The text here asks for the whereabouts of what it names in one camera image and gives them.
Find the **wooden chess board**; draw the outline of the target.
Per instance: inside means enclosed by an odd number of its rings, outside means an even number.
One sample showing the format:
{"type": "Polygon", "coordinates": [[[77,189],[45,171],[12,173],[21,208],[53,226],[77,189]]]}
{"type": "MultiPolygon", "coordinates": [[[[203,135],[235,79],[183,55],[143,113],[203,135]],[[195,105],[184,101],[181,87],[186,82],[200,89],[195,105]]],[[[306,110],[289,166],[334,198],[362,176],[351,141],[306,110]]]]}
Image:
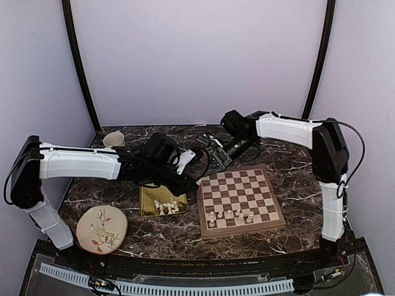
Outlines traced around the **wooden chess board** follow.
{"type": "Polygon", "coordinates": [[[269,231],[285,226],[285,219],[267,172],[262,165],[232,168],[206,176],[197,191],[197,204],[204,239],[269,231]],[[228,217],[227,211],[233,214],[228,217]],[[215,213],[215,226],[209,227],[210,212],[215,213]],[[249,212],[254,212],[247,224],[249,212]],[[244,224],[237,223],[240,213],[244,224]]]}

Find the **white chess queen piece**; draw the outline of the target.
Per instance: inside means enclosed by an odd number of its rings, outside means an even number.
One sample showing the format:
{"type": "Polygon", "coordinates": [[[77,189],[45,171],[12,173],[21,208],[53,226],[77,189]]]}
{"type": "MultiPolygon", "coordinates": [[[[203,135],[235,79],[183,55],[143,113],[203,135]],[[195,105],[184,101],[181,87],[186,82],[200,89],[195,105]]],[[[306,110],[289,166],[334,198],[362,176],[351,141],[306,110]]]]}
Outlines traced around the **white chess queen piece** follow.
{"type": "Polygon", "coordinates": [[[249,212],[249,214],[248,214],[248,216],[246,218],[246,223],[247,224],[252,223],[253,218],[254,218],[254,212],[249,212]]]}

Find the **white chess king piece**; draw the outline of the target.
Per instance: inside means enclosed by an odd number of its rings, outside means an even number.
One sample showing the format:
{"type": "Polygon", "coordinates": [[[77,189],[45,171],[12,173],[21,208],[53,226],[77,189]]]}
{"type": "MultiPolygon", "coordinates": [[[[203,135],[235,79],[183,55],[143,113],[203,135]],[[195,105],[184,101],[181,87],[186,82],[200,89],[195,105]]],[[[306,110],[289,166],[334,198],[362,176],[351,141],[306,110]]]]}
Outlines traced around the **white chess king piece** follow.
{"type": "Polygon", "coordinates": [[[238,223],[239,225],[244,224],[244,214],[243,214],[243,213],[240,213],[240,214],[238,215],[236,221],[237,221],[237,223],[238,223]]]}

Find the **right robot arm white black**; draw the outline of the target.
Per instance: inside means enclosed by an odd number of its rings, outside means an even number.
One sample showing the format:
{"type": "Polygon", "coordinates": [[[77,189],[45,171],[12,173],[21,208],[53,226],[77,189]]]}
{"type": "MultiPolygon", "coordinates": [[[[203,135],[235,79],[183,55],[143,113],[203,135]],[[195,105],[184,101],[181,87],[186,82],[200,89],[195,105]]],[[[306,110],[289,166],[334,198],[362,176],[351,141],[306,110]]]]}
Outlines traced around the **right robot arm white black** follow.
{"type": "Polygon", "coordinates": [[[207,175],[224,171],[261,138],[270,138],[304,146],[312,157],[312,172],[322,190],[323,227],[315,262],[329,267],[340,254],[347,233],[347,187],[349,150],[341,127],[334,118],[304,120],[275,112],[256,111],[246,117],[236,110],[227,112],[220,124],[232,139],[210,155],[207,175]]]}

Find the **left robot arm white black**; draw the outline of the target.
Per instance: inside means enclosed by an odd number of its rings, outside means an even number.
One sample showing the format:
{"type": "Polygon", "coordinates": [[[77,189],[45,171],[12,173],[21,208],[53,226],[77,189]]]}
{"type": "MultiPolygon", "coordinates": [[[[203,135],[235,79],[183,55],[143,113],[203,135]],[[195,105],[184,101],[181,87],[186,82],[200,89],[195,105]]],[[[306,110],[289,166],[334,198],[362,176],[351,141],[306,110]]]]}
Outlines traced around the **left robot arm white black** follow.
{"type": "Polygon", "coordinates": [[[198,188],[197,178],[184,172],[195,158],[181,152],[169,137],[154,133],[133,147],[81,148],[56,146],[29,136],[4,182],[4,201],[21,208],[45,233],[74,269],[87,264],[74,234],[46,198],[42,181],[51,178],[102,178],[165,186],[179,196],[198,188]]]}

